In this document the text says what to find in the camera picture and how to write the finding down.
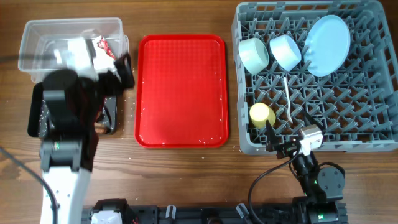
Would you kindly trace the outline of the grey dishwasher rack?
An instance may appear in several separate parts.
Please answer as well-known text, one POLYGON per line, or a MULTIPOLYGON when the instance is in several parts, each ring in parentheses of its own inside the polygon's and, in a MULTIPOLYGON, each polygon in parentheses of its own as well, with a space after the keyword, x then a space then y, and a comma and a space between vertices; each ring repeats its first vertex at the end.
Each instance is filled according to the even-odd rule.
POLYGON ((253 75, 245 69, 239 55, 234 55, 239 144, 243 153, 266 153, 266 131, 255 128, 249 117, 255 103, 265 103, 275 112, 274 131, 282 143, 299 135, 305 125, 305 109, 325 128, 323 151, 377 152, 397 148, 397 56, 379 1, 242 2, 231 26, 233 49, 242 40, 258 38, 269 43, 287 34, 304 54, 310 29, 327 15, 342 18, 351 35, 345 62, 327 76, 312 75, 307 62, 286 72, 274 59, 253 75), (286 114, 284 76, 293 123, 286 114))

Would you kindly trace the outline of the red and white wrapper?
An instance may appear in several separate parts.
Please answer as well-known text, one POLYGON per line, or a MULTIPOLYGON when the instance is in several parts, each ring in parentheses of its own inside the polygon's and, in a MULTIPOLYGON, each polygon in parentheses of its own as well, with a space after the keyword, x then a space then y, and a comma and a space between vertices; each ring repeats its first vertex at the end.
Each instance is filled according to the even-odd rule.
POLYGON ((108 41, 101 35, 92 40, 92 44, 95 50, 95 56, 93 57, 93 67, 97 71, 116 71, 114 62, 116 56, 113 54, 108 41))

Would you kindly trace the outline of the red serving tray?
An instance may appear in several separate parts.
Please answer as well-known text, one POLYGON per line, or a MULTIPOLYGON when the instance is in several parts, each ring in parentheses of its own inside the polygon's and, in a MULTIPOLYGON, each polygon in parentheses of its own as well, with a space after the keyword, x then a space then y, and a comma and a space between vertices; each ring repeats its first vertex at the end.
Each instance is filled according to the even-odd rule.
POLYGON ((229 136, 227 84, 220 36, 145 36, 137 63, 137 143, 162 149, 222 146, 229 136))

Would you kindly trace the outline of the brown sausage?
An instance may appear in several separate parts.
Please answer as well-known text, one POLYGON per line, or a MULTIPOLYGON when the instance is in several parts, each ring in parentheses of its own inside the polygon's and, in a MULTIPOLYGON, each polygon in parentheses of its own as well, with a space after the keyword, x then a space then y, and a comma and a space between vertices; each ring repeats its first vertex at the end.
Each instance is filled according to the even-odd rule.
POLYGON ((95 132, 98 134, 107 134, 109 128, 105 124, 95 123, 95 132))

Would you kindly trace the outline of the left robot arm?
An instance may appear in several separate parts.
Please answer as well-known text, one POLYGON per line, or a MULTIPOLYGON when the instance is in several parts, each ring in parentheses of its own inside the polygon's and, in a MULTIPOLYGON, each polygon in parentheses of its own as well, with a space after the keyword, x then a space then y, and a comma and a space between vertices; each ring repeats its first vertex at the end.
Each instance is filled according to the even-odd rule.
POLYGON ((124 54, 116 72, 98 79, 68 68, 49 73, 41 85, 49 110, 47 134, 40 146, 43 180, 41 223, 80 223, 99 137, 95 123, 107 96, 134 87, 131 57, 124 54))

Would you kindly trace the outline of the yellow plastic cup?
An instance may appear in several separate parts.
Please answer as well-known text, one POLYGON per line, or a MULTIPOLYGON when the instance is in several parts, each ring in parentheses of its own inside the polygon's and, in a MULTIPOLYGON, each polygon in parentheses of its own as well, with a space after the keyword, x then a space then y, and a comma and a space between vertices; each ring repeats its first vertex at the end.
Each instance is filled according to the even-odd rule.
POLYGON ((276 115, 274 111, 264 103, 255 103, 249 110, 249 116, 253 125, 257 129, 262 129, 266 126, 266 122, 274 125, 276 115))

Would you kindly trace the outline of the small light blue bowl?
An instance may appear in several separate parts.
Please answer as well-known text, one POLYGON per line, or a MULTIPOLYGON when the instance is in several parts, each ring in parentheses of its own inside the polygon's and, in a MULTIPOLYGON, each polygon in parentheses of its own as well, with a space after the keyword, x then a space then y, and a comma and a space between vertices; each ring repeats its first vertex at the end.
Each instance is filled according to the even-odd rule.
POLYGON ((276 37, 269 43, 274 58, 285 71, 291 71, 301 61, 301 51, 289 35, 276 37))

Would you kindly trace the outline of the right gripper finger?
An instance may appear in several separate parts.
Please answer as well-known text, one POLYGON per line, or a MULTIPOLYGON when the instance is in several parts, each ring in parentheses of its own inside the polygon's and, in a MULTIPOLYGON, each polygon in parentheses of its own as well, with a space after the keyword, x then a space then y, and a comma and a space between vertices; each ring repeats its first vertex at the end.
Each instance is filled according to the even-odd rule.
POLYGON ((269 120, 266 121, 267 144, 266 151, 274 152, 279 149, 279 141, 269 120))
POLYGON ((306 126, 316 125, 321 130, 321 132, 323 132, 323 125, 321 123, 311 117, 305 109, 302 110, 302 113, 304 115, 303 120, 306 126))

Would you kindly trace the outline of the mint green bowl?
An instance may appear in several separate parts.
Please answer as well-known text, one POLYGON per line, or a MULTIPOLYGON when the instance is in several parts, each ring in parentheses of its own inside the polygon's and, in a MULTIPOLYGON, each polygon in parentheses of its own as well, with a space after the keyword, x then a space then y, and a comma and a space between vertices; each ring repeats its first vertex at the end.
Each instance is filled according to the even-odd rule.
POLYGON ((240 41, 238 52, 245 69, 253 75, 260 73, 269 64, 266 45, 258 38, 240 41))

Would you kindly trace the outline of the large light blue plate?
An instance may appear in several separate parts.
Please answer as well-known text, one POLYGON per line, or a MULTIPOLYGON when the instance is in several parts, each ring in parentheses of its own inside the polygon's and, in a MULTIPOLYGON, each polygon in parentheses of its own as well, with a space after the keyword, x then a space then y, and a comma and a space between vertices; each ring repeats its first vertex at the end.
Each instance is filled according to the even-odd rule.
POLYGON ((324 77, 340 68, 351 45, 351 35, 344 20, 335 15, 319 19, 308 33, 303 55, 310 62, 307 70, 314 76, 324 77))

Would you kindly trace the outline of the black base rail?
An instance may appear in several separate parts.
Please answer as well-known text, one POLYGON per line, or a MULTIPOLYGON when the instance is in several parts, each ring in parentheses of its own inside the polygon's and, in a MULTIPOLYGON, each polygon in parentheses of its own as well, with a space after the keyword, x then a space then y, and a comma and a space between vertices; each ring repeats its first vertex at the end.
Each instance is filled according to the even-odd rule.
MULTIPOLYGON (((254 211, 263 223, 348 223, 346 205, 267 203, 254 211)), ((129 206, 125 199, 100 200, 83 210, 82 223, 255 223, 249 209, 235 207, 129 206)))

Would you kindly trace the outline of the clear plastic waste bin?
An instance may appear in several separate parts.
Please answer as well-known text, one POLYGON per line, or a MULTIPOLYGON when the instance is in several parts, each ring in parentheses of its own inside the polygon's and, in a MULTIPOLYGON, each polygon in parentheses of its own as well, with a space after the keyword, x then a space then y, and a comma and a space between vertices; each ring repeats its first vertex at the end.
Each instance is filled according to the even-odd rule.
POLYGON ((28 73, 34 83, 41 82, 49 73, 62 69, 54 56, 56 47, 67 40, 83 38, 92 58, 95 50, 92 40, 103 36, 116 59, 129 52, 129 40, 124 35, 122 21, 117 17, 33 20, 25 25, 19 51, 18 68, 28 73))

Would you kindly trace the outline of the white plastic spoon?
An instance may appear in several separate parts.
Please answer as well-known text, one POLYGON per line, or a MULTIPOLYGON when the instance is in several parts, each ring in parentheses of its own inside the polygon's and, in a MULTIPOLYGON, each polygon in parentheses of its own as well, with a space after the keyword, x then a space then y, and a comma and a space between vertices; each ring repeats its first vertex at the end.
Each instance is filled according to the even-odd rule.
POLYGON ((289 95, 288 81, 287 81, 287 77, 286 77, 286 76, 283 77, 283 81, 284 81, 285 96, 286 96, 286 99, 287 99, 287 112, 286 112, 286 114, 287 114, 287 119, 288 119, 288 121, 289 121, 290 123, 293 123, 292 117, 291 117, 291 114, 290 114, 291 103, 290 103, 290 95, 289 95))

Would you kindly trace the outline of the black waste tray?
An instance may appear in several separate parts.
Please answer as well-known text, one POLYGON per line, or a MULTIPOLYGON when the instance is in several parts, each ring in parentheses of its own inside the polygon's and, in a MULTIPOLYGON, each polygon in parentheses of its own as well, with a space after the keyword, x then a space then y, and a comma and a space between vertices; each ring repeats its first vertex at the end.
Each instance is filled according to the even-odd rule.
MULTIPOLYGON (((35 84, 32 92, 32 100, 30 105, 29 121, 27 125, 28 135, 35 138, 43 138, 38 134, 39 130, 39 114, 43 98, 43 85, 42 83, 35 84)), ((97 123, 105 124, 109 128, 107 134, 113 134, 117 128, 117 97, 107 96, 104 99, 104 106, 101 116, 97 119, 97 123)))

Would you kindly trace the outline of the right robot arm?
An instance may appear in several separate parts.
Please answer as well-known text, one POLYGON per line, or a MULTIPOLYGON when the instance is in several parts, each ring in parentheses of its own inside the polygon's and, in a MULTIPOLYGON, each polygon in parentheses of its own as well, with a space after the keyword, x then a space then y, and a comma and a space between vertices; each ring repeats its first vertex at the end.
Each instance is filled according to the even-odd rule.
POLYGON ((270 124, 266 122, 269 152, 277 158, 289 158, 288 165, 303 190, 303 197, 293 199, 292 207, 297 223, 347 223, 343 199, 345 170, 333 162, 319 163, 314 150, 323 144, 325 128, 307 112, 303 113, 305 126, 293 140, 280 143, 270 124))

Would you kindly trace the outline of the white rice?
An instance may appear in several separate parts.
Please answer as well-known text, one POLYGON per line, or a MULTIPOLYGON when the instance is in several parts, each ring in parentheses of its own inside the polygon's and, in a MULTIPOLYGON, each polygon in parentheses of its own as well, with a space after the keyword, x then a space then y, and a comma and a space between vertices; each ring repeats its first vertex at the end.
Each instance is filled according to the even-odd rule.
POLYGON ((42 101, 42 105, 40 108, 40 114, 39 114, 38 134, 40 137, 43 137, 48 132, 48 130, 53 130, 53 129, 54 129, 54 125, 53 125, 53 122, 50 120, 49 109, 47 107, 46 102, 42 101))

